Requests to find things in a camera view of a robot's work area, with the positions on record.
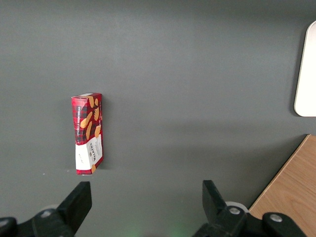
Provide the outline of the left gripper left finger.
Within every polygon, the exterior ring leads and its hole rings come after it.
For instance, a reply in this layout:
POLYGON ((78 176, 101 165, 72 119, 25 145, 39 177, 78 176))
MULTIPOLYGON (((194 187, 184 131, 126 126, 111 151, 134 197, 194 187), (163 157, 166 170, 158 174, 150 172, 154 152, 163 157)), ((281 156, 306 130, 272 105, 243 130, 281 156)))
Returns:
POLYGON ((14 217, 0 219, 2 237, 73 237, 92 207, 90 182, 80 182, 57 206, 38 212, 18 224, 14 217))

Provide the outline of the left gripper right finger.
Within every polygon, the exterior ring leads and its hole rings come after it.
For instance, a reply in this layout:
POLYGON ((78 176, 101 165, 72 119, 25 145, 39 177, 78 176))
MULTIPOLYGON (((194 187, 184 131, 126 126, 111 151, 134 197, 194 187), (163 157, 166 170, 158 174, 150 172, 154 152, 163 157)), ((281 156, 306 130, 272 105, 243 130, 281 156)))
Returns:
POLYGON ((262 219, 251 215, 241 204, 227 204, 211 180, 202 183, 202 204, 208 222, 195 237, 305 237, 289 216, 267 212, 262 219))

